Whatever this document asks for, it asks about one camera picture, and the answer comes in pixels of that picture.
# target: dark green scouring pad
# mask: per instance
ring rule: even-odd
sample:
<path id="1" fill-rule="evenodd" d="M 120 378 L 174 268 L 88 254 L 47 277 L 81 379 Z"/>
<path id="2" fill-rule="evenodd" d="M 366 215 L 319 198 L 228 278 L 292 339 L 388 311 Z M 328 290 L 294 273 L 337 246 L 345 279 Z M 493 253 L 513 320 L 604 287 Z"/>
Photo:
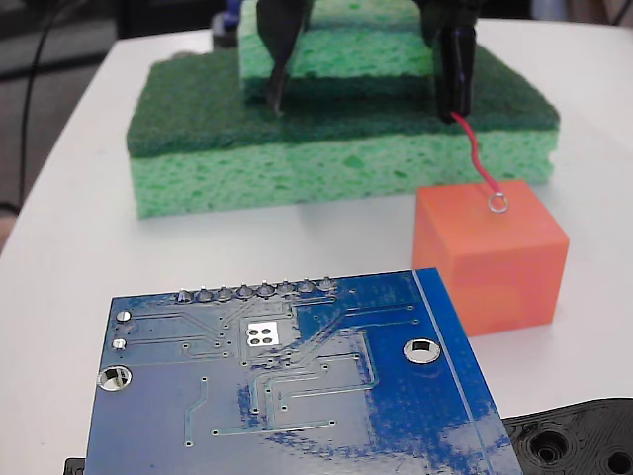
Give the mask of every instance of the dark green scouring pad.
<path id="1" fill-rule="evenodd" d="M 476 67 L 471 123 L 484 164 L 498 179 L 545 182 L 558 114 L 482 48 Z M 435 117 L 428 86 L 420 78 L 424 92 L 414 101 L 289 98 L 277 118 L 264 104 L 244 100 L 235 50 L 159 63 L 128 134 L 138 214 L 319 202 L 479 181 L 466 136 Z"/>

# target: white table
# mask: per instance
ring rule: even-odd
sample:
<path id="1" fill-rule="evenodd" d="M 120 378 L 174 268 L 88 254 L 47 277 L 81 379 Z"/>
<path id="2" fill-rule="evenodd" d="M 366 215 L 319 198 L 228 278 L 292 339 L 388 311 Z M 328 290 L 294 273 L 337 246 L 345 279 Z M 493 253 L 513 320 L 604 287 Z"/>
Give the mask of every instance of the white table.
<path id="1" fill-rule="evenodd" d="M 633 31 L 479 33 L 562 114 L 537 192 L 572 243 L 554 325 L 472 340 L 500 413 L 633 397 Z M 118 43 L 29 197 L 0 259 L 2 474 L 60 473 L 85 454 L 113 296 L 410 267 L 411 196 L 136 219 L 125 136 L 149 66 L 208 49 L 208 32 Z"/>

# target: black plastic piece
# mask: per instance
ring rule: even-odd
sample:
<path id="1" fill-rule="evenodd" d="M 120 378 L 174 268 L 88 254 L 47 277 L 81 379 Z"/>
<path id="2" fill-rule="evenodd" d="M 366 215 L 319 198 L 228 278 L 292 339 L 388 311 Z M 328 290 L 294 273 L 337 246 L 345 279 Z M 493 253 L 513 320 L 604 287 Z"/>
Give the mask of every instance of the black plastic piece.
<path id="1" fill-rule="evenodd" d="M 607 399 L 504 421 L 524 475 L 633 474 L 633 400 Z"/>
<path id="2" fill-rule="evenodd" d="M 300 34 L 308 27 L 315 0 L 259 0 L 257 33 L 275 61 L 266 98 L 277 114 L 281 111 L 289 67 Z"/>
<path id="3" fill-rule="evenodd" d="M 471 113 L 477 35 L 473 27 L 444 27 L 435 39 L 433 65 L 437 115 L 446 124 L 451 112 Z"/>
<path id="4" fill-rule="evenodd" d="M 451 112 L 471 113 L 475 25 L 486 0 L 413 1 L 420 9 L 424 41 L 433 48 L 437 115 L 450 124 Z"/>
<path id="5" fill-rule="evenodd" d="M 85 458 L 68 458 L 63 467 L 63 475 L 83 475 L 85 468 Z"/>

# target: mounting hole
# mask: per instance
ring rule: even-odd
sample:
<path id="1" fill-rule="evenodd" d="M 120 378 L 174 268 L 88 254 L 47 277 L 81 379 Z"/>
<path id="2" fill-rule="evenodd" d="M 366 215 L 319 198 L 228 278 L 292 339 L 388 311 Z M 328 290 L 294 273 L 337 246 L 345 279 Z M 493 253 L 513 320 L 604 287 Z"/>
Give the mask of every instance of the mounting hole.
<path id="1" fill-rule="evenodd" d="M 609 470 L 618 475 L 629 474 L 633 469 L 633 461 L 624 452 L 615 452 L 609 457 L 608 461 Z"/>
<path id="2" fill-rule="evenodd" d="M 403 348 L 403 353 L 411 363 L 428 364 L 436 361 L 442 350 L 435 341 L 418 338 L 409 341 Z"/>
<path id="3" fill-rule="evenodd" d="M 97 385 L 104 391 L 121 391 L 132 381 L 132 372 L 125 366 L 108 366 L 99 373 Z"/>
<path id="4" fill-rule="evenodd" d="M 567 454 L 568 449 L 567 440 L 551 430 L 539 433 L 530 442 L 532 453 L 546 464 L 555 463 L 562 459 Z"/>

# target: black cable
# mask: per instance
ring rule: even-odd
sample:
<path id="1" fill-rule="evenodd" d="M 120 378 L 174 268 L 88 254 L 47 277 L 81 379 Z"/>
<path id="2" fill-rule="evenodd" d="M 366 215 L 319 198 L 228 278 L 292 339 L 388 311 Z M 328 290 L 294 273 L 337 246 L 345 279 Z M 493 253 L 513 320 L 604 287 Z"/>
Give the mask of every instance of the black cable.
<path id="1" fill-rule="evenodd" d="M 620 9 L 620 12 L 615 16 L 615 19 L 613 20 L 613 23 L 611 25 L 613 25 L 614 27 L 619 26 L 622 23 L 622 20 L 624 20 L 624 17 L 626 17 L 626 14 L 631 9 L 631 5 L 633 5 L 633 0 L 626 0 L 624 5 Z"/>
<path id="2" fill-rule="evenodd" d="M 51 8 L 48 11 L 48 15 L 40 35 L 40 41 L 36 49 L 36 54 L 31 63 L 31 71 L 29 73 L 29 79 L 27 80 L 27 92 L 24 99 L 24 107 L 22 109 L 22 125 L 20 127 L 20 182 L 18 192 L 18 202 L 20 206 L 24 205 L 26 198 L 27 188 L 27 144 L 29 137 L 29 111 L 31 110 L 31 96 L 33 95 L 33 84 L 38 74 L 38 66 L 40 64 L 40 57 L 48 38 L 48 33 L 54 24 L 56 16 L 70 4 L 70 1 L 54 1 Z"/>

